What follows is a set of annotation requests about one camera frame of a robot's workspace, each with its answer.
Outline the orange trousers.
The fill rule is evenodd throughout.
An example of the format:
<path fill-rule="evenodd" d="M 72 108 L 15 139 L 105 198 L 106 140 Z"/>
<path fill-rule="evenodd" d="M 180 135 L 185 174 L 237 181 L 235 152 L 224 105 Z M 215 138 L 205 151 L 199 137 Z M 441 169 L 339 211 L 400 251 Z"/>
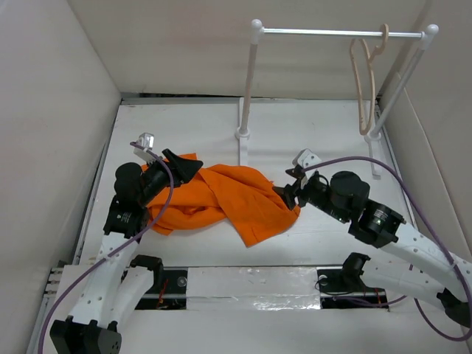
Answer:
<path fill-rule="evenodd" d="M 152 218 L 164 210 L 153 225 L 161 235 L 203 229 L 227 219 L 251 247 L 287 231 L 299 218 L 300 208 L 289 209 L 273 186 L 254 168 L 216 164 L 201 168 L 172 195 L 166 188 L 147 208 Z"/>

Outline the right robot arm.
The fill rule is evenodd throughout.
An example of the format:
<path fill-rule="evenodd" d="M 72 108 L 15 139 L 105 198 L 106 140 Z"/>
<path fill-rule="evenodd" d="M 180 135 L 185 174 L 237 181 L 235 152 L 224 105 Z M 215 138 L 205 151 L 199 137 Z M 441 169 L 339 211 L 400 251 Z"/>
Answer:
<path fill-rule="evenodd" d="M 289 209 L 310 204 L 348 224 L 348 232 L 356 240 L 413 267 L 380 264 L 353 252 L 344 261 L 340 274 L 345 288 L 356 291 L 366 286 L 403 293 L 443 310 L 457 324 L 470 327 L 471 263 L 445 254 L 402 215 L 369 199 L 368 183 L 353 172 L 341 171 L 330 179 L 318 172 L 306 178 L 298 167 L 287 173 L 296 181 L 273 190 Z"/>

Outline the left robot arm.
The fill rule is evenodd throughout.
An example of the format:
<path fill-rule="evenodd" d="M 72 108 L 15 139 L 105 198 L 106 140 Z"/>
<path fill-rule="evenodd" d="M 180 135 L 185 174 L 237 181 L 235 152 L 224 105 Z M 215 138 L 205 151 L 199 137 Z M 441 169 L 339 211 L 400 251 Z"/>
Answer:
<path fill-rule="evenodd" d="M 159 220 L 150 215 L 148 204 L 163 190 L 172 194 L 189 183 L 203 163 L 168 149 L 157 156 L 150 148 L 133 147 L 146 166 L 128 162 L 115 172 L 115 194 L 97 259 L 73 282 L 86 283 L 74 307 L 49 329 L 57 353 L 118 353 L 120 331 L 141 298 L 164 285 L 162 260 L 136 254 L 143 234 Z"/>

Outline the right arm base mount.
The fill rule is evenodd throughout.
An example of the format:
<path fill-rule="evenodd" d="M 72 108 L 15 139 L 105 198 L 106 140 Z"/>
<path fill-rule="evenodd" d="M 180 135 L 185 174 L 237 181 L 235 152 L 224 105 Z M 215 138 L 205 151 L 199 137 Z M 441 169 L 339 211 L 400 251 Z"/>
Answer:
<path fill-rule="evenodd" d="M 365 254 L 353 252 L 341 266 L 317 268 L 315 289 L 322 309 L 388 308 L 385 290 L 369 288 L 360 279 L 368 260 Z"/>

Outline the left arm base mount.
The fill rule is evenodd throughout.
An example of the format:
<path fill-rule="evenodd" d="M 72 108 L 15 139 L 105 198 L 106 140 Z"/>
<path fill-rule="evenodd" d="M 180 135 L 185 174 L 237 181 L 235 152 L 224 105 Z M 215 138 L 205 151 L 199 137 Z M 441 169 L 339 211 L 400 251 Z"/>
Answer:
<path fill-rule="evenodd" d="M 138 301 L 136 310 L 185 310 L 187 308 L 186 268 L 165 268 L 161 258 L 137 255 L 131 268 L 141 266 L 153 272 L 153 284 Z"/>

